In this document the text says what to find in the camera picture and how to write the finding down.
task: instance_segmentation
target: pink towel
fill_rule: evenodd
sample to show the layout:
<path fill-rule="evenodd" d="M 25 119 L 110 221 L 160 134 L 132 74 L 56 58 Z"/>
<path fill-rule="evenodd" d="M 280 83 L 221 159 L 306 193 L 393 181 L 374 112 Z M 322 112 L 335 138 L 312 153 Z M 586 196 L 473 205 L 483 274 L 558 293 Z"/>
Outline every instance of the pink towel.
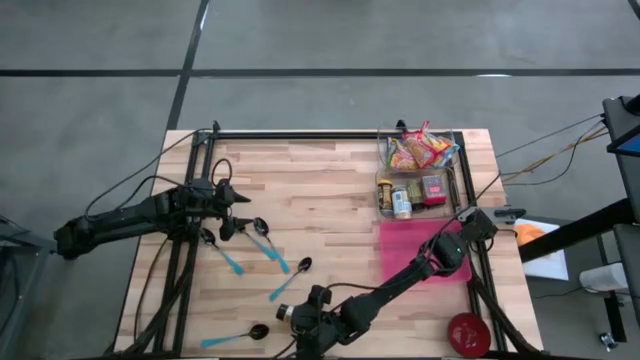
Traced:
<path fill-rule="evenodd" d="M 388 280 L 400 270 L 409 265 L 409 261 L 416 257 L 418 248 L 430 239 L 448 221 L 390 221 L 380 224 L 380 254 L 382 257 L 382 275 Z M 446 231 L 459 231 L 460 223 L 452 222 Z M 465 259 L 462 267 L 449 277 L 432 276 L 415 286 L 427 284 L 444 284 L 466 282 L 471 279 L 469 260 Z"/>

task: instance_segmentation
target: food package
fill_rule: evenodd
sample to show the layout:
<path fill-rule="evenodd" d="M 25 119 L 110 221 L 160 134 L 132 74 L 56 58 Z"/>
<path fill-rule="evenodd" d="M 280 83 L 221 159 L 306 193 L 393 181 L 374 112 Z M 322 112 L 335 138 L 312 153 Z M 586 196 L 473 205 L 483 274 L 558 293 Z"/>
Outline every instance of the food package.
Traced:
<path fill-rule="evenodd" d="M 450 141 L 445 141 L 445 138 L 430 134 L 428 121 L 425 121 L 418 131 L 405 132 L 402 138 L 421 169 L 433 164 L 452 145 Z"/>
<path fill-rule="evenodd" d="M 396 170 L 418 169 L 418 164 L 400 140 L 388 138 L 387 148 L 389 149 L 387 161 L 389 168 Z"/>
<path fill-rule="evenodd" d="M 436 157 L 436 159 L 433 161 L 433 164 L 431 164 L 432 167 L 434 168 L 441 168 L 443 167 L 447 161 L 451 160 L 451 158 L 453 157 L 453 155 L 460 150 L 460 145 L 455 144 L 453 141 L 445 138 L 445 137 L 441 137 L 439 136 L 440 139 L 442 139 L 443 141 L 447 142 L 449 144 L 449 147 L 442 152 L 440 155 L 438 155 L 438 157 Z"/>

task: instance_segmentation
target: blue spoon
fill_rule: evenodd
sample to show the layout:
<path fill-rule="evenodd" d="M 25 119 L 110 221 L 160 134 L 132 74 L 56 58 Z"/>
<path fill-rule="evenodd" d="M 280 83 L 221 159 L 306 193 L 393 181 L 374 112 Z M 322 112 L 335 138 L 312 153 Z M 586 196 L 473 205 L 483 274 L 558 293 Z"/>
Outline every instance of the blue spoon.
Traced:
<path fill-rule="evenodd" d="M 289 269 L 289 264 L 287 264 L 287 262 L 284 261 L 282 256 L 280 256 L 280 254 L 278 253 L 278 249 L 276 249 L 276 247 L 271 242 L 271 239 L 269 239 L 269 236 L 268 236 L 269 225 L 267 225 L 267 222 L 264 221 L 263 218 L 255 218 L 253 219 L 253 227 L 256 229 L 256 232 L 258 233 L 258 235 L 264 236 L 267 239 L 267 241 L 269 242 L 269 245 L 271 246 L 271 250 L 275 255 L 276 260 L 278 260 L 278 262 L 280 263 L 280 268 L 282 268 L 282 272 L 285 274 L 288 274 L 291 271 L 291 269 Z"/>
<path fill-rule="evenodd" d="M 227 260 L 227 262 L 229 263 L 229 265 L 231 265 L 231 268 L 233 269 L 233 271 L 236 272 L 236 274 L 238 274 L 238 275 L 244 274 L 244 269 L 242 268 L 242 266 L 238 265 L 237 262 L 233 261 L 233 259 L 230 258 L 229 255 L 227 255 L 226 252 L 224 252 L 222 249 L 220 249 L 218 247 L 218 245 L 213 244 L 213 246 L 215 246 L 215 248 L 218 249 L 218 252 L 220 252 L 220 255 L 222 255 L 222 257 L 225 260 Z"/>
<path fill-rule="evenodd" d="M 237 338 L 241 338 L 243 336 L 249 336 L 253 340 L 261 340 L 261 339 L 264 339 L 265 337 L 267 337 L 267 335 L 269 335 L 269 327 L 267 325 L 265 325 L 265 324 L 255 324 L 255 325 L 253 325 L 251 327 L 251 330 L 249 330 L 248 333 L 244 333 L 244 334 L 240 334 L 240 335 L 234 335 L 234 336 L 227 336 L 227 337 L 223 337 L 223 338 L 202 340 L 202 341 L 200 341 L 200 347 L 208 348 L 208 347 L 211 347 L 211 346 L 214 346 L 214 345 L 221 344 L 223 342 L 227 342 L 227 341 L 235 340 Z"/>
<path fill-rule="evenodd" d="M 300 260 L 300 262 L 298 263 L 298 271 L 296 271 L 295 274 L 291 275 L 289 280 L 285 281 L 284 284 L 280 285 L 279 288 L 275 289 L 271 293 L 271 295 L 269 295 L 269 301 L 274 301 L 278 296 L 280 296 L 282 291 L 284 291 L 284 289 L 287 287 L 287 285 L 289 285 L 291 280 L 293 280 L 293 278 L 296 277 L 296 275 L 300 274 L 301 272 L 305 272 L 309 270 L 309 268 L 311 267 L 311 262 L 312 261 L 310 257 L 306 257 Z"/>
<path fill-rule="evenodd" d="M 266 246 L 260 244 L 258 240 L 254 239 L 253 236 L 249 235 L 249 233 L 244 229 L 241 229 L 240 232 L 247 235 L 247 237 L 249 237 L 249 239 L 251 239 L 251 241 L 253 241 L 253 243 L 256 244 L 256 246 L 260 248 L 260 250 L 262 250 L 262 252 L 265 253 L 265 255 L 267 255 L 270 260 L 275 260 L 276 255 L 271 250 L 269 250 Z"/>
<path fill-rule="evenodd" d="M 213 247 L 215 247 L 218 252 L 220 252 L 220 255 L 222 255 L 222 257 L 229 263 L 229 265 L 231 265 L 231 268 L 236 272 L 236 274 L 244 274 L 244 269 L 242 269 L 242 266 L 233 261 L 233 259 L 231 259 L 231 257 L 229 257 L 226 252 L 224 252 L 218 245 L 216 245 L 216 237 L 215 235 L 213 235 L 213 232 L 211 232 L 211 230 L 201 229 L 200 236 L 202 236 L 202 238 L 204 239 L 205 244 L 213 245 Z"/>

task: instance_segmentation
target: butcher block tabletop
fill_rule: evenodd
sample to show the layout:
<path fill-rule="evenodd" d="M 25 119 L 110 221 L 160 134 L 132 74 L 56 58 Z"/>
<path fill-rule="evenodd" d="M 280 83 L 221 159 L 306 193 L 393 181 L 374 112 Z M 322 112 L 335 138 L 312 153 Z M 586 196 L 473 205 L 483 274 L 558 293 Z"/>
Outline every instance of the butcher block tabletop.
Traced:
<path fill-rule="evenodd" d="M 460 131 L 464 136 L 473 186 L 478 193 L 498 174 L 489 131 Z M 188 133 L 169 131 L 164 148 Z M 157 174 L 182 183 L 190 144 L 191 141 L 186 140 L 164 154 Z M 200 164 L 203 158 L 203 154 L 199 154 Z M 313 258 L 313 265 L 307 273 L 298 275 L 276 301 L 270 302 L 269 294 L 289 275 L 283 274 L 278 263 L 269 260 L 246 235 L 236 234 L 228 242 L 217 242 L 244 268 L 241 276 L 233 272 L 215 248 L 201 243 L 195 264 L 182 356 L 273 356 L 292 340 L 288 326 L 275 317 L 281 303 L 304 303 L 314 284 L 382 284 L 378 245 L 378 228 L 382 220 L 378 215 L 376 199 L 376 173 L 380 168 L 380 160 L 376 140 L 217 140 L 214 162 L 220 158 L 229 159 L 233 165 L 231 183 L 234 189 L 252 200 L 250 203 L 234 204 L 233 216 L 259 216 L 265 219 L 269 224 L 270 239 L 292 271 L 306 256 Z M 221 165 L 216 171 L 216 181 L 223 176 L 228 176 L 228 170 Z M 459 166 L 456 166 L 456 180 L 461 203 L 466 205 L 468 200 Z M 172 184 L 157 180 L 153 193 L 171 187 Z M 478 201 L 479 206 L 505 204 L 500 181 L 495 182 Z M 434 212 L 434 216 L 450 216 L 453 210 L 448 209 L 450 207 L 438 210 L 441 213 Z M 219 221 L 208 219 L 204 226 L 218 234 Z M 248 232 L 260 239 L 252 226 L 248 226 Z M 165 236 L 159 233 L 141 238 L 118 329 L 116 350 L 126 348 L 133 341 L 136 306 L 151 262 L 164 239 Z M 186 254 L 186 246 L 184 244 L 183 254 Z M 151 275 L 138 331 L 144 329 L 161 303 L 170 248 L 169 245 L 164 246 Z M 500 306 L 525 338 L 542 349 L 513 233 L 498 232 L 489 259 Z M 475 264 L 480 272 L 478 261 Z M 347 296 L 362 292 L 344 287 L 332 291 L 334 305 Z M 177 305 L 174 306 L 169 318 L 166 348 L 171 347 L 177 308 Z M 482 310 L 491 328 L 484 304 Z M 464 283 L 415 286 L 384 307 L 368 333 L 349 346 L 334 346 L 327 355 L 455 356 L 457 354 L 447 341 L 446 329 L 449 320 L 462 312 L 470 312 Z M 271 329 L 263 340 L 244 337 L 210 348 L 200 348 L 203 339 L 241 334 L 256 323 L 267 324 Z"/>

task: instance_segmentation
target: gray floor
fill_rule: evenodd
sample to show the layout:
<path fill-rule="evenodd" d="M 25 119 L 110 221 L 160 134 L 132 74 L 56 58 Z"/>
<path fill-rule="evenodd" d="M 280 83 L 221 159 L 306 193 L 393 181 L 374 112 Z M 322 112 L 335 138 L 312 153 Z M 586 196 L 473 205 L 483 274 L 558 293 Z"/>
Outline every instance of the gray floor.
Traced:
<path fill-rule="evenodd" d="M 180 68 L 197 0 L 0 0 L 0 69 Z M 640 21 L 626 0 L 213 1 L 196 68 L 624 68 L 640 64 Z M 0 78 L 0 213 L 42 235 L 151 159 L 163 140 L 174 78 Z M 420 79 L 192 79 L 179 129 L 375 128 L 397 119 L 491 130 L 497 153 L 633 95 L 638 77 Z M 513 171 L 588 128 L 499 159 Z M 571 170 L 538 187 L 507 188 L 531 214 L 576 219 L 624 196 L 605 137 L 580 147 Z M 549 178 L 568 155 L 522 180 Z M 126 184 L 96 210 L 132 191 Z M 117 326 L 135 242 L 96 249 L 46 269 L 20 359 L 99 355 Z M 568 251 L 572 281 L 531 279 L 533 296 L 577 286 L 598 265 L 593 242 Z M 573 294 L 534 300 L 545 348 L 631 359 L 638 325 L 623 308 L 629 343 L 611 354 L 602 301 Z"/>

